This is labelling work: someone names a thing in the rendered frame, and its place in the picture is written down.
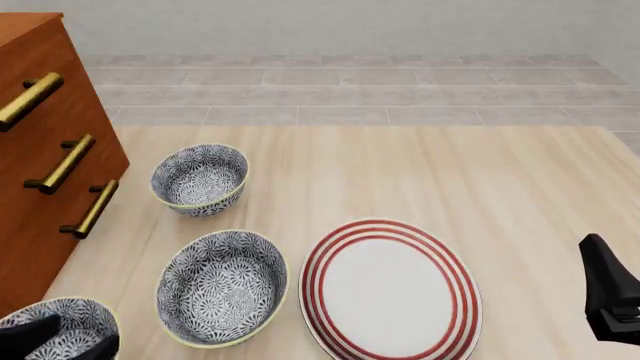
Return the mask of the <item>wooden cabinet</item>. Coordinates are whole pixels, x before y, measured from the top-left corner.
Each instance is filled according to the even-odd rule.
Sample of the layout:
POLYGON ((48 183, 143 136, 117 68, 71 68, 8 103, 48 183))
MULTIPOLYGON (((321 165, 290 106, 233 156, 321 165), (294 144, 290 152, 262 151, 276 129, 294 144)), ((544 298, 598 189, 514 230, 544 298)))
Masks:
POLYGON ((129 161, 59 13, 0 13, 0 108, 22 82, 59 74, 64 84, 7 132, 0 132, 0 318, 39 302, 82 239, 75 225, 129 161), (96 143, 53 195, 24 188, 68 154, 64 140, 96 143))

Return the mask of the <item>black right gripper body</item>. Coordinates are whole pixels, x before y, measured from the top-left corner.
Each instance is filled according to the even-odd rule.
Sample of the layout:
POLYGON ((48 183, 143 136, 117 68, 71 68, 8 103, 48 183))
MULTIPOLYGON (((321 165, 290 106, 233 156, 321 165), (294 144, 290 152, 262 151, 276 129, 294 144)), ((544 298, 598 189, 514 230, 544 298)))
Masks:
POLYGON ((640 344, 640 306, 597 308, 585 305, 585 315, 597 341, 640 344))

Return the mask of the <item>patterned black white bowl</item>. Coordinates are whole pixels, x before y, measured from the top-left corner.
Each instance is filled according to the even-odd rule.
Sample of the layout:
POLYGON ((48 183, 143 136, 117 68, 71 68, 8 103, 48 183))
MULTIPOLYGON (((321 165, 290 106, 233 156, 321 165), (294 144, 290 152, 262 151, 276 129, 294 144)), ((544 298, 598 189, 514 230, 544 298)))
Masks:
POLYGON ((185 245, 156 286, 156 312, 166 332, 199 349, 249 340, 284 304, 289 267, 276 245, 249 230, 221 230, 185 245))
POLYGON ((246 156, 232 146, 199 144, 168 155, 154 169, 155 197, 180 215, 204 218, 233 206, 249 175, 246 156))
POLYGON ((87 351, 104 338, 118 335, 119 324, 101 302, 84 297, 60 297, 36 302, 0 319, 0 329, 31 323, 58 314, 57 335, 30 353, 25 360, 87 360, 87 351))

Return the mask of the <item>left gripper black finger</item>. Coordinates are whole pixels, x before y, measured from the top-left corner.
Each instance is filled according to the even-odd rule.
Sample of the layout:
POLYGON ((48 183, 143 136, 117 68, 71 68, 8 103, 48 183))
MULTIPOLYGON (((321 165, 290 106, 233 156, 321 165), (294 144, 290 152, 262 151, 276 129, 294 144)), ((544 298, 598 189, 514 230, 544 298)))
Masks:
POLYGON ((61 317, 52 314, 31 323, 0 329, 0 360, 25 360, 58 334, 61 317))
POLYGON ((87 360, 113 360, 119 351, 120 337, 111 335, 87 351, 87 360))

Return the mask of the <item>white plate with red rings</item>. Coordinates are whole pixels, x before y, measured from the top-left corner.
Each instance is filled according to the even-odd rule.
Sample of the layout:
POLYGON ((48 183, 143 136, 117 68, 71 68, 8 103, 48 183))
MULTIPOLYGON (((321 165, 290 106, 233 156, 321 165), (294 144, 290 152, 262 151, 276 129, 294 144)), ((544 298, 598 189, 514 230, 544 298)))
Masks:
POLYGON ((480 339, 482 300, 467 266, 402 221, 331 230, 298 281, 306 326, 332 360, 470 360, 480 339))

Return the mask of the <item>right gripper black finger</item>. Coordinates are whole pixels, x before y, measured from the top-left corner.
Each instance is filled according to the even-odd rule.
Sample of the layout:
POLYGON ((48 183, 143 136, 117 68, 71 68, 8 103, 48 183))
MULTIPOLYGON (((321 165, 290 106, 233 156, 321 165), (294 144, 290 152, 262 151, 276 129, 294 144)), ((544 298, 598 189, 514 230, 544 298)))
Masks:
POLYGON ((590 233, 579 242, 586 279, 586 310, 640 308, 640 280, 605 240, 590 233))

